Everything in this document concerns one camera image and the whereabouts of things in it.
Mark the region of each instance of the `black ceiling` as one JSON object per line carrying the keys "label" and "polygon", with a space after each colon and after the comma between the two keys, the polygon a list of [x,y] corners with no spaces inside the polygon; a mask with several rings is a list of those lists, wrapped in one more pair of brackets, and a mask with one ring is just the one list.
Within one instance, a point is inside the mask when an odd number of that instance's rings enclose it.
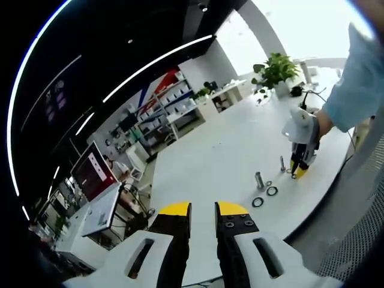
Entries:
{"label": "black ceiling", "polygon": [[[105,104],[102,99],[135,71],[166,52],[216,32],[228,14],[245,0],[72,0],[39,39],[20,80],[14,105],[13,155],[20,197],[31,207],[46,197],[53,174],[68,173],[69,146],[83,121],[68,130],[84,113],[95,112],[79,137],[85,139],[121,104],[145,84],[177,64],[206,52],[212,39],[190,46],[156,63],[135,77]],[[51,1],[36,18],[22,47],[26,50],[46,19],[59,7]],[[198,4],[208,6],[203,13]],[[63,75],[67,78],[67,105],[51,124],[44,114],[44,97],[22,126],[32,106],[52,79],[71,61],[81,57]]]}

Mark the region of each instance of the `rubber ring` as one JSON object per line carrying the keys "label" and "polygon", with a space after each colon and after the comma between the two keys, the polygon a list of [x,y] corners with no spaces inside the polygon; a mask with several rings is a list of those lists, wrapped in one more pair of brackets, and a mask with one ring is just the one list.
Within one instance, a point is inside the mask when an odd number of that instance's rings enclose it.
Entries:
{"label": "rubber ring", "polygon": [[[271,193],[269,192],[270,189],[274,189],[274,190],[275,190],[275,193],[271,194]],[[276,186],[270,186],[270,187],[266,190],[266,194],[267,194],[268,196],[275,196],[277,193],[278,193],[278,189],[277,189]]]}
{"label": "rubber ring", "polygon": [[[256,204],[254,203],[256,200],[261,200],[260,205],[256,205]],[[252,201],[252,207],[255,207],[255,208],[260,207],[260,206],[262,206],[263,204],[264,204],[264,199],[261,198],[261,197],[256,197],[256,198],[253,199],[253,201]]]}

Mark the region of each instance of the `washer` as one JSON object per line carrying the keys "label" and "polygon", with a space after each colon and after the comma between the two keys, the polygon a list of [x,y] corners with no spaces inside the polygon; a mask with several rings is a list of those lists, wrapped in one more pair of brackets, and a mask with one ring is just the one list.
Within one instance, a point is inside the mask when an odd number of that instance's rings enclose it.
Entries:
{"label": "washer", "polygon": [[[260,205],[256,205],[256,204],[254,203],[256,200],[260,200],[260,201],[261,201]],[[255,208],[257,208],[257,207],[261,207],[263,204],[264,204],[264,199],[261,198],[261,197],[256,197],[255,199],[252,200],[252,207],[255,207]]]}
{"label": "washer", "polygon": [[267,190],[266,190],[266,194],[268,196],[275,196],[276,194],[278,193],[278,189],[276,186],[270,186]]}

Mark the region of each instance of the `bolt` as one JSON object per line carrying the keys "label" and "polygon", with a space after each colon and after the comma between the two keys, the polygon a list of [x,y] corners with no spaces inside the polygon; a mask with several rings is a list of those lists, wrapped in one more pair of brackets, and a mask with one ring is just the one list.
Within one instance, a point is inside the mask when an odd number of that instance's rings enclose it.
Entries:
{"label": "bolt", "polygon": [[247,221],[244,222],[244,224],[245,224],[246,226],[252,226],[254,223],[253,223],[252,220],[247,220]]}
{"label": "bolt", "polygon": [[283,158],[283,156],[280,156],[280,164],[281,164],[281,168],[280,168],[280,170],[281,170],[282,172],[284,172],[284,171],[286,170],[286,167],[285,167],[285,165],[284,165],[284,158]]}
{"label": "bolt", "polygon": [[233,222],[225,222],[224,224],[227,228],[232,228],[233,226],[235,226],[235,224]]}
{"label": "bolt", "polygon": [[256,172],[256,174],[254,175],[254,178],[256,179],[256,182],[257,182],[257,188],[260,190],[264,189],[262,174],[260,172]]}

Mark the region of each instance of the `blue stripe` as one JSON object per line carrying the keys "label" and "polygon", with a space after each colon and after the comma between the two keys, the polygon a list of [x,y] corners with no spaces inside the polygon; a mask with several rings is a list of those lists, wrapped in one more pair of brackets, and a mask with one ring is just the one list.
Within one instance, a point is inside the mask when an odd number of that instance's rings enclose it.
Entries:
{"label": "blue stripe", "polygon": [[137,106],[137,108],[139,108],[143,104],[145,94],[148,91],[148,88],[149,88],[149,84],[142,89],[142,93],[140,95],[140,100],[139,100],[139,105]]}

